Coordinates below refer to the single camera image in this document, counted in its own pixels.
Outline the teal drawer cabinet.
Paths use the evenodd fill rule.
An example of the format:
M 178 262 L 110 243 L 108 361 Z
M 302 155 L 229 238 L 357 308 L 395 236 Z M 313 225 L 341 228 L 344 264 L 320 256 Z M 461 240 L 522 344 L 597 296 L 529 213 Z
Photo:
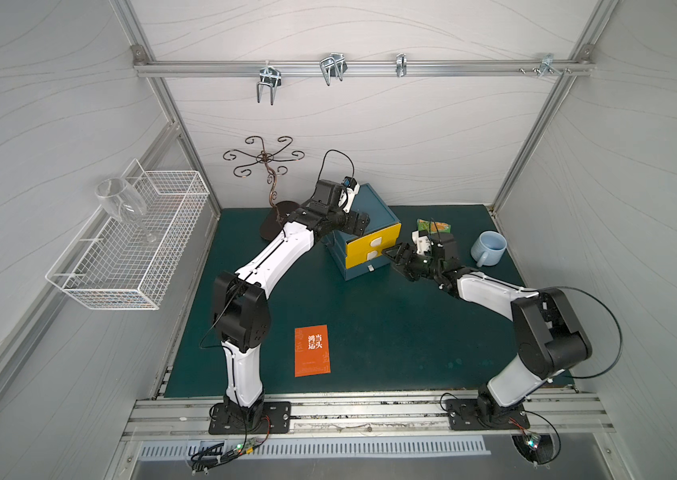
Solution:
M 346 281 L 389 265 L 391 260 L 383 251 L 397 244 L 402 229 L 398 216 L 371 184 L 361 186 L 353 210 L 370 217 L 363 236 L 335 231 L 322 240 Z

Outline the orange postcard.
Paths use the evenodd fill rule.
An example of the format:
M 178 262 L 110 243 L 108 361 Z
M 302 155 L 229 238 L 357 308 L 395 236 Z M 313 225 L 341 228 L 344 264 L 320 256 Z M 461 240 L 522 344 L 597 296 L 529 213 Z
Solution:
M 294 330 L 294 376 L 330 374 L 328 326 L 300 327 Z

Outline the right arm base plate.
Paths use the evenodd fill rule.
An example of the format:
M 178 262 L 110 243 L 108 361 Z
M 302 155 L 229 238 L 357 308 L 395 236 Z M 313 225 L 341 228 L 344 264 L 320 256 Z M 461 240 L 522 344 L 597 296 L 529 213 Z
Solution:
M 454 431 L 528 430 L 530 421 L 522 404 L 512 407 L 493 405 L 484 397 L 463 399 L 446 395 L 441 407 Z

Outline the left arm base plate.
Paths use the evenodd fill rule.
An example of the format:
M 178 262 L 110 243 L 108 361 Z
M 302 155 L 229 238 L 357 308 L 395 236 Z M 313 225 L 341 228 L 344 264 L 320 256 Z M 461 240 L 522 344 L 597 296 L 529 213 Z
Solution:
M 290 432 L 292 403 L 260 401 L 252 407 L 240 407 L 226 398 L 210 408 L 210 435 L 286 434 Z

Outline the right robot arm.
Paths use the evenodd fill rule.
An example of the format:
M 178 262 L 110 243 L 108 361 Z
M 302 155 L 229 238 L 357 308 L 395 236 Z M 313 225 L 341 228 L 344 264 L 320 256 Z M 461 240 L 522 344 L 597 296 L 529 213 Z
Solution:
M 453 234 L 416 231 L 411 243 L 400 242 L 383 254 L 408 280 L 433 280 L 440 290 L 513 322 L 517 355 L 479 389 L 476 416 L 486 426 L 507 423 L 528 395 L 593 354 L 561 288 L 520 287 L 466 266 Z

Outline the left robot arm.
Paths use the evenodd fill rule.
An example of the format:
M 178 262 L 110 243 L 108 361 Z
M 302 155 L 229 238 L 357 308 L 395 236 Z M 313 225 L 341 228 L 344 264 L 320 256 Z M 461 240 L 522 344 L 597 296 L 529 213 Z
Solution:
M 214 280 L 212 329 L 226 357 L 228 388 L 224 406 L 246 425 L 258 422 L 264 408 L 260 346 L 270 331 L 268 298 L 282 276 L 322 238 L 335 231 L 361 235 L 370 223 L 352 210 L 361 186 L 355 178 L 318 180 L 312 196 L 286 216 L 276 237 L 236 272 Z

